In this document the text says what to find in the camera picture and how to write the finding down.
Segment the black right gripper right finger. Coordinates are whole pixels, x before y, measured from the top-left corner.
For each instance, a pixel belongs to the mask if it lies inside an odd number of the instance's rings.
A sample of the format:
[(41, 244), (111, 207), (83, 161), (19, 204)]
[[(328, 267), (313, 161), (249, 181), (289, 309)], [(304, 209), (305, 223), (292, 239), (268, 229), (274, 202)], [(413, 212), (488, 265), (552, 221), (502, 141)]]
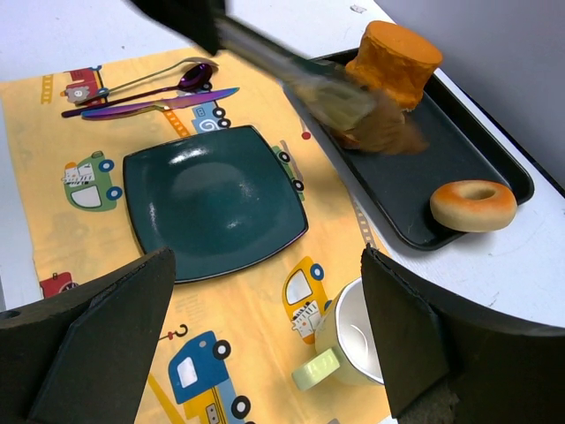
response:
[(563, 422), (563, 328), (483, 307), (372, 247), (361, 276), (398, 422)]

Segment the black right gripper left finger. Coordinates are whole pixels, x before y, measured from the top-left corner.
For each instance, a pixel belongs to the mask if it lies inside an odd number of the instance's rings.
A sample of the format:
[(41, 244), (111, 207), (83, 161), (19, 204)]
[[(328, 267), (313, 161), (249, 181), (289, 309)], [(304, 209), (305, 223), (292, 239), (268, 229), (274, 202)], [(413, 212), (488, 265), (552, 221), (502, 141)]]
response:
[(132, 423), (176, 277), (162, 248), (1, 313), (3, 423)]

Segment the metal tongs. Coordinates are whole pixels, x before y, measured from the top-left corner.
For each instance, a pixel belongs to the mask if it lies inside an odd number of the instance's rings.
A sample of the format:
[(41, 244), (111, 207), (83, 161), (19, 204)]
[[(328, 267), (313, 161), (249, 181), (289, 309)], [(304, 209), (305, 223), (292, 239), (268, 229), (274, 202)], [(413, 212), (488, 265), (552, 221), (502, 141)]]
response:
[(346, 132), (374, 111), (373, 97), (333, 65), (303, 58), (221, 13), (215, 25), (224, 48), (284, 83), (321, 123)]

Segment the pale green mug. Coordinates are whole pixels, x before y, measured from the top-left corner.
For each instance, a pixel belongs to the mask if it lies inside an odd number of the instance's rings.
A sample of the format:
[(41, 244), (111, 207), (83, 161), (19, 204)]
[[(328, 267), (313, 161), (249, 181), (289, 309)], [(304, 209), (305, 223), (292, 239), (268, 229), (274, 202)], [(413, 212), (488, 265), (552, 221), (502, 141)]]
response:
[(331, 377), (348, 385), (384, 384), (361, 278), (344, 286), (314, 332), (315, 356), (292, 372), (299, 390)]

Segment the brown croissant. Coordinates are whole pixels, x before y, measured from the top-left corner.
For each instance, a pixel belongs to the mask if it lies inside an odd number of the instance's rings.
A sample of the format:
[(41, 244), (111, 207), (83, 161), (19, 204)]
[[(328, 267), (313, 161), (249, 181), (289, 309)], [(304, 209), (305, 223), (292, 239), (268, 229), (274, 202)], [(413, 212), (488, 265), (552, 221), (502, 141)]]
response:
[(335, 134), (342, 148), (384, 155), (412, 155), (427, 149), (418, 127), (404, 116), (394, 99), (371, 92), (373, 110), (346, 132)]

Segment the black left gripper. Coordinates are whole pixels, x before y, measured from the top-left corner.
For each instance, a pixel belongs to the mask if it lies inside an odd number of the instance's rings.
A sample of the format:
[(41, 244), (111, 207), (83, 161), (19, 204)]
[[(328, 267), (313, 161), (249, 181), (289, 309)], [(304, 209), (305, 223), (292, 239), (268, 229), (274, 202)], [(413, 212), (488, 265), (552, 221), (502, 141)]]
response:
[(215, 15), (224, 15), (224, 0), (131, 0), (148, 19), (192, 41), (214, 56), (222, 49)]

